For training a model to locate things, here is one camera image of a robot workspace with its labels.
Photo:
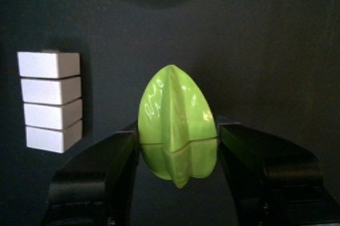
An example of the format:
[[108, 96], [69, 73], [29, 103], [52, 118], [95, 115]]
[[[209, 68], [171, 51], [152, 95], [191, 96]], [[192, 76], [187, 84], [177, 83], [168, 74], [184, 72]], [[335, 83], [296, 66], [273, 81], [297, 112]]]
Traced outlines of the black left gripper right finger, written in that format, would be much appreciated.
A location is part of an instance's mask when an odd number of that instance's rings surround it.
[[215, 120], [239, 226], [340, 226], [313, 153], [221, 115]]

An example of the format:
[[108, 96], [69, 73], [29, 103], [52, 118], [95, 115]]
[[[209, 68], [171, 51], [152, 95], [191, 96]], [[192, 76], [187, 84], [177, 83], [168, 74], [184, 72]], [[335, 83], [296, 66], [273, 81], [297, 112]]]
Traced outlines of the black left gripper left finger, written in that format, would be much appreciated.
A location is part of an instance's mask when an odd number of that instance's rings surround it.
[[129, 226], [137, 142], [132, 123], [67, 161], [51, 181], [41, 226]]

